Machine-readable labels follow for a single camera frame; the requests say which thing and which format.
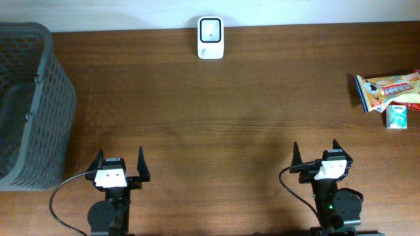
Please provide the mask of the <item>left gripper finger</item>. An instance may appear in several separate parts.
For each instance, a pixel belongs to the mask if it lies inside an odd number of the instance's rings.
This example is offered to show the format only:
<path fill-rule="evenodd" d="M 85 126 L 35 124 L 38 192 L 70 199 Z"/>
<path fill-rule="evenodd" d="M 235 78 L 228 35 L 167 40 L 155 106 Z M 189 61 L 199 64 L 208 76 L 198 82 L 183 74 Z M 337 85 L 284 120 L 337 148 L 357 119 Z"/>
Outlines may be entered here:
<path fill-rule="evenodd" d="M 87 171 L 94 171 L 94 170 L 101 169 L 102 166 L 103 166 L 103 162 L 104 162 L 103 158 L 104 158 L 103 150 L 100 149 L 98 151 L 94 161 L 91 163 L 91 165 L 87 169 Z"/>
<path fill-rule="evenodd" d="M 141 182 L 150 181 L 150 171 L 148 170 L 142 146 L 138 150 L 137 171 Z"/>

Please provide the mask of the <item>large yellow snack bag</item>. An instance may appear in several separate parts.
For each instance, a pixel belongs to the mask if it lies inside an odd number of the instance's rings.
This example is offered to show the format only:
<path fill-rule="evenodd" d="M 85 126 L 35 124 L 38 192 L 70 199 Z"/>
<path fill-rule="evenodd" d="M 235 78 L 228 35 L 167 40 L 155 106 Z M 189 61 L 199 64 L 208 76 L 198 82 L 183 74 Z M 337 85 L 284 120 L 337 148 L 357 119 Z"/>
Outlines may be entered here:
<path fill-rule="evenodd" d="M 355 82 L 364 113 L 383 112 L 392 102 L 419 103 L 419 70 L 407 75 L 370 79 L 356 75 Z"/>

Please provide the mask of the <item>teal tissue pack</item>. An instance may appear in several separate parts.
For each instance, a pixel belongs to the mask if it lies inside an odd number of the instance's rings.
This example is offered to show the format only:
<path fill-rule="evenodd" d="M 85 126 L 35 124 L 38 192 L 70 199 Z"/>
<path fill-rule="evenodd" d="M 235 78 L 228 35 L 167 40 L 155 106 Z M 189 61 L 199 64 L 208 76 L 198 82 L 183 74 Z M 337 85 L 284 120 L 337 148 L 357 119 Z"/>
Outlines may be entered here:
<path fill-rule="evenodd" d="M 389 105 L 386 110 L 386 126 L 390 129 L 407 129 L 407 107 Z"/>

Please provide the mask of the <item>red snack packet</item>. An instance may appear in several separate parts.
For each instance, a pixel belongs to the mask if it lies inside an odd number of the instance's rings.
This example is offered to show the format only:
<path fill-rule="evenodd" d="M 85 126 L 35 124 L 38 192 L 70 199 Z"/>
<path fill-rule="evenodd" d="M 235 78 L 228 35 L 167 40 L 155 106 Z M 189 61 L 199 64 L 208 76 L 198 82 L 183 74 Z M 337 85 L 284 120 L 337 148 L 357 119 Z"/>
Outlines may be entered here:
<path fill-rule="evenodd" d="M 414 69 L 413 73 L 407 76 L 407 80 L 413 86 L 413 90 L 406 94 L 407 102 L 414 109 L 419 110 L 419 69 Z"/>

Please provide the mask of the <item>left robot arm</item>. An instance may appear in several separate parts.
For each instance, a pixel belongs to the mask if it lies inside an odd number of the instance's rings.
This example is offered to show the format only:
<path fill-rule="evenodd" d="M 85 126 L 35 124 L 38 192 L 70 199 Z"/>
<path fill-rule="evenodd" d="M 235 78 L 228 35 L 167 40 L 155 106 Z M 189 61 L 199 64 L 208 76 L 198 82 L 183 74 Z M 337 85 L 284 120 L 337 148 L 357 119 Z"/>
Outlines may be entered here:
<path fill-rule="evenodd" d="M 131 191 L 141 189 L 144 182 L 150 181 L 150 172 L 141 147 L 138 150 L 136 169 L 136 176 L 127 176 L 124 159 L 106 159 L 102 150 L 98 152 L 87 169 L 85 179 L 105 193 L 105 199 L 95 203 L 88 211 L 87 221 L 91 227 L 91 235 L 130 235 Z"/>

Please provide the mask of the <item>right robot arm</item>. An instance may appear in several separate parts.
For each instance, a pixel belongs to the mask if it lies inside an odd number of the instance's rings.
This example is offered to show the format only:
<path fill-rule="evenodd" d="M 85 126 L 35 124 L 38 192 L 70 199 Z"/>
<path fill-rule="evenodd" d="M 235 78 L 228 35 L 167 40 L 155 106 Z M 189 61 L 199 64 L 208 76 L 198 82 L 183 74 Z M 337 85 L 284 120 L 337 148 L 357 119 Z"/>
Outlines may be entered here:
<path fill-rule="evenodd" d="M 338 188 L 352 166 L 353 159 L 333 141 L 333 147 L 322 158 L 304 163 L 297 143 L 293 146 L 290 173 L 299 174 L 300 184 L 312 186 L 316 216 L 320 225 L 310 229 L 311 235 L 355 235 L 361 224 L 364 196 L 353 189 Z"/>

